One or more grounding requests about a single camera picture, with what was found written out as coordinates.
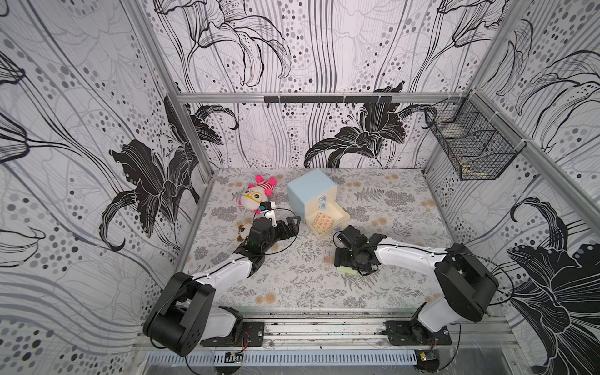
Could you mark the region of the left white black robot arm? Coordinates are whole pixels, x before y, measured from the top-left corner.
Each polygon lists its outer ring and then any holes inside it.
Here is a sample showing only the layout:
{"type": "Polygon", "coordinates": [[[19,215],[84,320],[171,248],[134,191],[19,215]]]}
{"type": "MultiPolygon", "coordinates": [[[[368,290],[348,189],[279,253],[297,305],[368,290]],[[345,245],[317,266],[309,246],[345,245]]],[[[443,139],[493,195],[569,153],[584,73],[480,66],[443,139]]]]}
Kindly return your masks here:
{"type": "Polygon", "coordinates": [[[228,260],[192,275],[175,273],[143,324],[143,334],[157,348],[181,357],[199,344],[248,346],[252,336],[244,329],[242,314],[216,306],[214,300],[256,273],[276,243],[296,239],[300,222],[299,216],[286,220],[260,217],[228,260]]]}

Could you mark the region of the pink white owl plush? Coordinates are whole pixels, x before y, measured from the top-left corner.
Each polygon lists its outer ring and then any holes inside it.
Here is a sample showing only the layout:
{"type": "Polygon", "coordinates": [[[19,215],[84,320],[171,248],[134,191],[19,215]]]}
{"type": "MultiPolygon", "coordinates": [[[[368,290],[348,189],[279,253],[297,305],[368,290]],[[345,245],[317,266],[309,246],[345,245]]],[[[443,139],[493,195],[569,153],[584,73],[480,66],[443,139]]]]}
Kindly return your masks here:
{"type": "Polygon", "coordinates": [[[261,211],[261,204],[270,200],[277,184],[278,181],[275,177],[266,179],[258,174],[255,177],[255,182],[249,184],[247,189],[242,192],[237,204],[244,209],[258,213],[261,211]]]}

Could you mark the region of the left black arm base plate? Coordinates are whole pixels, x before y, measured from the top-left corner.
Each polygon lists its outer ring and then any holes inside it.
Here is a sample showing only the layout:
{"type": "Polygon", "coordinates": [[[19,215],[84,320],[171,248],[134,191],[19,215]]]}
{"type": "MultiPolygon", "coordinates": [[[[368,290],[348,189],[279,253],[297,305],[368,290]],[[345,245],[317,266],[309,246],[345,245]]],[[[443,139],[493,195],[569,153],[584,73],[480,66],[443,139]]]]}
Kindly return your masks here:
{"type": "Polygon", "coordinates": [[[262,321],[242,321],[236,323],[230,334],[201,341],[204,347],[253,348],[263,345],[265,323],[262,321]]]}

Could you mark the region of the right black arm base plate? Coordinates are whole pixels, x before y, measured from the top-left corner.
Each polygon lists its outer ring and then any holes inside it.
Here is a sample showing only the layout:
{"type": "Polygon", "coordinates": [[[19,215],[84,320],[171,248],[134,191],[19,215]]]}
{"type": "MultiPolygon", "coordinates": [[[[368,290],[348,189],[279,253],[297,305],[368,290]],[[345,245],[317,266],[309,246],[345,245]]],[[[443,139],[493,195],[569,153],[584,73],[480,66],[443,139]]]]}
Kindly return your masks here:
{"type": "Polygon", "coordinates": [[[452,339],[443,327],[438,332],[428,331],[419,323],[409,320],[388,320],[381,332],[393,346],[426,345],[430,347],[451,345],[452,339]]]}

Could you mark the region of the green sticky note pad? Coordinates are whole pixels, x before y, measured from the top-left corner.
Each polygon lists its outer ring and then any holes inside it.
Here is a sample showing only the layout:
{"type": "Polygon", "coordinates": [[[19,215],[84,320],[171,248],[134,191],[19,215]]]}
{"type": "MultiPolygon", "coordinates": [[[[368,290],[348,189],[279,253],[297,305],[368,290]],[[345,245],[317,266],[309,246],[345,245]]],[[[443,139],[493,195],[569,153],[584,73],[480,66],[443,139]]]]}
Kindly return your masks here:
{"type": "Polygon", "coordinates": [[[337,270],[341,273],[347,273],[353,276],[357,276],[359,274],[357,270],[354,270],[351,267],[339,267],[337,270]]]}
{"type": "Polygon", "coordinates": [[[312,221],[312,229],[314,229],[317,234],[323,234],[326,231],[329,231],[333,225],[334,218],[323,212],[318,212],[312,221]]]}

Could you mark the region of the blue wooden drawer box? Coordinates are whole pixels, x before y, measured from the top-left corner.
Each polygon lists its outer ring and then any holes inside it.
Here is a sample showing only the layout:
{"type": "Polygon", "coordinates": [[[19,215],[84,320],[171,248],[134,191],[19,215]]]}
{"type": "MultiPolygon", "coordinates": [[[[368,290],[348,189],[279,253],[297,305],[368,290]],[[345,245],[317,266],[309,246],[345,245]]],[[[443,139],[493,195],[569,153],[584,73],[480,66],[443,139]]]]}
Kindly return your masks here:
{"type": "Polygon", "coordinates": [[[350,215],[338,204],[337,197],[338,185],[322,170],[311,170],[287,184],[290,207],[318,239],[328,238],[348,225],[350,215]],[[312,228],[318,212],[334,218],[333,227],[323,234],[317,234],[312,228]]]}

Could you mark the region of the small brown dog plush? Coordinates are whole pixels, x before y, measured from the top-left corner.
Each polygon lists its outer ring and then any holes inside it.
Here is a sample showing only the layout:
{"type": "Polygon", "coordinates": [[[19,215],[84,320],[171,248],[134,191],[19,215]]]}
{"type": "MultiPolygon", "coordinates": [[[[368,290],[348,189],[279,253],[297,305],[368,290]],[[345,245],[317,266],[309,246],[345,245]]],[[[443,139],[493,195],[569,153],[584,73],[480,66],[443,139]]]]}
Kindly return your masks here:
{"type": "Polygon", "coordinates": [[[245,239],[247,239],[252,226],[253,225],[251,223],[246,223],[246,224],[240,225],[238,227],[238,232],[237,232],[237,241],[238,242],[243,242],[245,239]]]}

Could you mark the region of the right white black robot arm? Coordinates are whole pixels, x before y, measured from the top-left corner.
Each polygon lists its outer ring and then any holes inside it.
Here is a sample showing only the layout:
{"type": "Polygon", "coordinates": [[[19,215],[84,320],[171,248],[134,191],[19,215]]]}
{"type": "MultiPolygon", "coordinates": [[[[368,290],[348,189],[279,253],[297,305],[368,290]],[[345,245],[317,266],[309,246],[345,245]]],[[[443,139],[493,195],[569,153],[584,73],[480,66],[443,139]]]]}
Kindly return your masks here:
{"type": "Polygon", "coordinates": [[[400,242],[383,234],[366,237],[349,225],[332,236],[334,265],[370,276],[381,266],[401,267],[435,276],[442,296],[425,302],[390,336],[406,342],[431,343],[459,320],[479,322],[496,294],[499,283],[492,272],[465,245],[427,248],[400,242]]]}

